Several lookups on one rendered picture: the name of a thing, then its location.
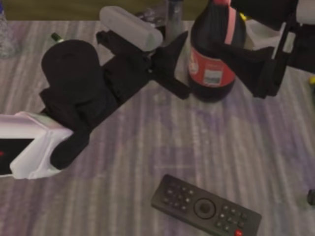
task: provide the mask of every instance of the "black remote control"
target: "black remote control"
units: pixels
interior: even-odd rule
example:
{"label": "black remote control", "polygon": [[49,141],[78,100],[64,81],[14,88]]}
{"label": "black remote control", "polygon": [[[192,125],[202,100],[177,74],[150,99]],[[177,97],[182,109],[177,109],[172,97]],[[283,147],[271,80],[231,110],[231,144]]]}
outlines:
{"label": "black remote control", "polygon": [[215,236],[256,236],[261,215],[165,175],[152,207]]}

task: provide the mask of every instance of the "green object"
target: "green object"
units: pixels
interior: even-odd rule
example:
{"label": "green object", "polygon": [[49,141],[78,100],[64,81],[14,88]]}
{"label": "green object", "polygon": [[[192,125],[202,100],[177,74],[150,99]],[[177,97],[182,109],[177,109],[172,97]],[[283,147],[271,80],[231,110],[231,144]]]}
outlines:
{"label": "green object", "polygon": [[57,42],[57,43],[64,42],[64,39],[61,38],[61,37],[60,37],[58,34],[56,34],[56,33],[53,33],[53,34],[51,35],[51,38],[52,38],[55,42]]}

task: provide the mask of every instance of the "red button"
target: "red button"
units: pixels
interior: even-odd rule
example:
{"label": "red button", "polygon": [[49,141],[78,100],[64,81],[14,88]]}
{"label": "red button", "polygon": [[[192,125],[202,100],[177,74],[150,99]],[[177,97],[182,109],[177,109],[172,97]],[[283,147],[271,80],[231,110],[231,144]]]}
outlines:
{"label": "red button", "polygon": [[236,230],[234,236],[243,236],[243,232],[240,230]]}

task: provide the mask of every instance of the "pink stripe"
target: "pink stripe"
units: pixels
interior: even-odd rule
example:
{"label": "pink stripe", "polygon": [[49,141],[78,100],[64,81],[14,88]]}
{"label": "pink stripe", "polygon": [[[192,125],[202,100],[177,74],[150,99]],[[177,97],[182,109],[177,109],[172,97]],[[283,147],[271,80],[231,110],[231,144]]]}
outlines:
{"label": "pink stripe", "polygon": [[235,22],[236,22],[236,10],[230,7],[231,0],[229,1],[229,17],[228,17],[228,25],[227,25],[227,33],[225,38],[226,44],[231,44],[233,40],[234,30],[235,30]]}

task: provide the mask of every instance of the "wooden table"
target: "wooden table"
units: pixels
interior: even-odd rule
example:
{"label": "wooden table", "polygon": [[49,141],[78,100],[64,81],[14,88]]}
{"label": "wooden table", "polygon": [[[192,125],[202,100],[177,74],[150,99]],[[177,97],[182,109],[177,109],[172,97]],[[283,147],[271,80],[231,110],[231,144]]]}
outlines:
{"label": "wooden table", "polygon": [[[40,67],[50,34],[96,45],[99,22],[11,22],[23,42],[0,60],[0,113],[39,112]],[[189,44],[177,76],[186,80]],[[91,136],[67,170],[46,179],[0,179],[2,236],[205,236],[150,207],[172,174],[262,214],[258,236],[315,235],[315,114],[309,74],[288,69],[279,95],[255,99],[237,82],[224,101],[182,101],[151,82]]]}

